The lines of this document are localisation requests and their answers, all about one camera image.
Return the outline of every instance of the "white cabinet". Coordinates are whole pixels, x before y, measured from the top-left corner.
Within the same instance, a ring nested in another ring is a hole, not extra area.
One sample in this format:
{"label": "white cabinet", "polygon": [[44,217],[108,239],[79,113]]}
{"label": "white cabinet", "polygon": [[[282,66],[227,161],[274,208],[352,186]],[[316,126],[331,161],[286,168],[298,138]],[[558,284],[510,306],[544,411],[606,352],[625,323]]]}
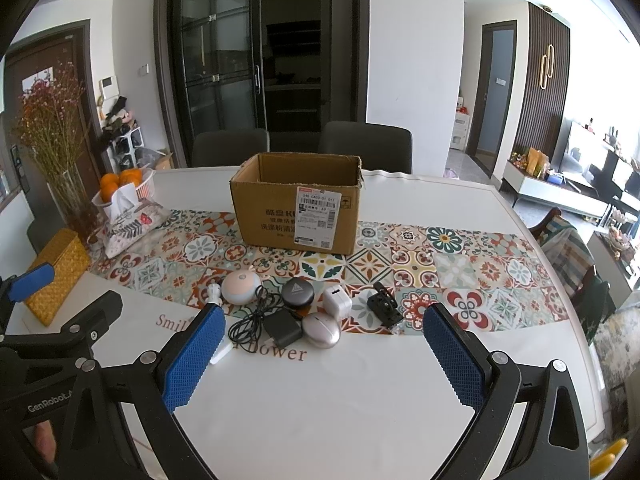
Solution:
{"label": "white cabinet", "polygon": [[467,114],[456,112],[456,120],[453,123],[453,134],[451,136],[450,148],[454,150],[464,150],[466,148],[466,137],[469,132],[470,117]]}

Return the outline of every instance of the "white round table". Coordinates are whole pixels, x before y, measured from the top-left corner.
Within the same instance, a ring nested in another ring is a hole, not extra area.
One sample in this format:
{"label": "white round table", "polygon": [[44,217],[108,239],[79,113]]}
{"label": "white round table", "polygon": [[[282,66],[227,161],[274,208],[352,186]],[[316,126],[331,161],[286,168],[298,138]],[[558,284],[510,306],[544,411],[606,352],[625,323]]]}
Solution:
{"label": "white round table", "polygon": [[[168,208],[233,211],[228,181],[236,168],[156,174],[154,199]],[[516,234],[529,231],[490,186],[363,171],[360,219]],[[521,364],[567,363],[588,440],[604,429],[596,374],[580,323],[542,251],[538,257],[569,311],[568,320],[479,335],[491,351]],[[56,332],[106,290],[122,295],[123,314],[94,347],[102,366],[132,362],[173,334],[162,322],[190,307],[123,288],[89,273],[46,330],[17,309],[14,331]],[[484,478],[500,472],[524,410],[517,405]],[[132,406],[127,420],[149,471],[162,478]],[[416,336],[344,333],[321,351],[299,340],[287,351],[235,349],[209,366],[178,420],[221,480],[369,480],[430,478],[457,442],[472,410],[462,406],[426,341]]]}

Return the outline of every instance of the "black cable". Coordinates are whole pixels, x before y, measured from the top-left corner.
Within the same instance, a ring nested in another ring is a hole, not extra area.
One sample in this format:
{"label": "black cable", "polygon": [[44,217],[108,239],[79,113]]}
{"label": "black cable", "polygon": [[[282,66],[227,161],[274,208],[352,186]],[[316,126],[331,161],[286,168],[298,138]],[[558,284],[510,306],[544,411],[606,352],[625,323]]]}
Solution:
{"label": "black cable", "polygon": [[258,341],[262,335],[262,322],[265,316],[276,310],[289,310],[296,319],[300,315],[282,304],[282,296],[277,292],[269,292],[260,285],[255,289],[257,304],[253,312],[244,315],[229,327],[228,336],[232,343],[237,344],[242,350],[255,354],[258,351]]}

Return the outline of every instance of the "cardboard box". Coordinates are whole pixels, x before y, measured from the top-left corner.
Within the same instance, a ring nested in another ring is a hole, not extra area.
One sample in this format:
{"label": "cardboard box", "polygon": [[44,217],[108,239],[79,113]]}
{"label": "cardboard box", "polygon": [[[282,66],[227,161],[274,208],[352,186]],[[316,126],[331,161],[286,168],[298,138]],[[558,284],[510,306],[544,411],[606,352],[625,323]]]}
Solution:
{"label": "cardboard box", "polygon": [[[256,246],[353,253],[360,164],[358,156],[348,155],[252,156],[230,181],[242,239]],[[329,230],[334,231],[331,237]]]}
{"label": "cardboard box", "polygon": [[155,170],[172,170],[174,168],[174,161],[172,159],[173,153],[169,152],[167,155],[162,156],[156,162]]}

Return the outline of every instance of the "doorway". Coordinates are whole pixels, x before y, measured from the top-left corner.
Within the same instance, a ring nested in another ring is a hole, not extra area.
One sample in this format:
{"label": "doorway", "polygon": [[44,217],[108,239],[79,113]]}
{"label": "doorway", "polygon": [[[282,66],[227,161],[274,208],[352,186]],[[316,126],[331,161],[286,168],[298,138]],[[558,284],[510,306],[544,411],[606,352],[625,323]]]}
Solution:
{"label": "doorway", "polygon": [[478,91],[466,152],[489,176],[494,172],[511,102],[517,21],[482,26]]}
{"label": "doorway", "polygon": [[264,128],[259,0],[174,0],[172,60],[187,162],[204,132]]}
{"label": "doorway", "polygon": [[154,0],[176,166],[204,132],[264,128],[271,151],[315,152],[327,121],[363,117],[368,21],[368,0]]}
{"label": "doorway", "polygon": [[35,218],[58,215],[46,180],[28,156],[21,156],[17,139],[9,133],[14,124],[23,91],[31,88],[37,77],[46,73],[55,77],[59,64],[72,62],[78,81],[85,88],[80,99],[80,121],[88,129],[82,153],[76,164],[87,195],[93,196],[100,189],[100,175],[106,171],[100,156],[96,124],[99,124],[95,104],[90,104],[89,93],[94,86],[88,64],[89,21],[76,22],[45,30],[12,45],[6,54],[4,68],[4,124],[7,130],[6,144],[18,181]]}

